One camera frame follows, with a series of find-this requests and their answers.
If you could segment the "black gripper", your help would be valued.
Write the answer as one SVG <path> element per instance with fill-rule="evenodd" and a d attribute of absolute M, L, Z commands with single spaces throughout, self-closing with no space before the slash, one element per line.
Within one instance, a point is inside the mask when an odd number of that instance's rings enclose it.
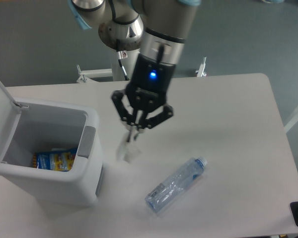
<path fill-rule="evenodd" d="M 125 90 L 115 90 L 111 99 L 120 117 L 121 122 L 129 131 L 126 142 L 132 141 L 133 131 L 137 128 L 136 138 L 148 129 L 153 129 L 159 124 L 173 117 L 173 107 L 166 103 L 166 92 L 173 77 L 176 65 L 157 63 L 155 60 L 138 54 L 134 72 L 130 83 Z M 124 96 L 127 96 L 131 107 L 134 109 L 129 113 L 123 103 Z M 151 113 L 162 107 L 162 112 L 154 117 L 147 118 Z M 138 111 L 143 113 L 136 123 Z"/>

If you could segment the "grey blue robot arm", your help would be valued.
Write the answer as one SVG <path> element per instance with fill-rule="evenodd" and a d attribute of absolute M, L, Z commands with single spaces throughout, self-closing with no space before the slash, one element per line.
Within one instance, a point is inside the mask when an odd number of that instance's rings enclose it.
<path fill-rule="evenodd" d="M 152 129 L 173 116 L 167 90 L 200 5 L 198 0 L 71 0 L 69 7 L 83 29 L 97 28 L 102 43 L 116 53 L 138 51 L 125 89 L 111 98 L 132 134 Z"/>

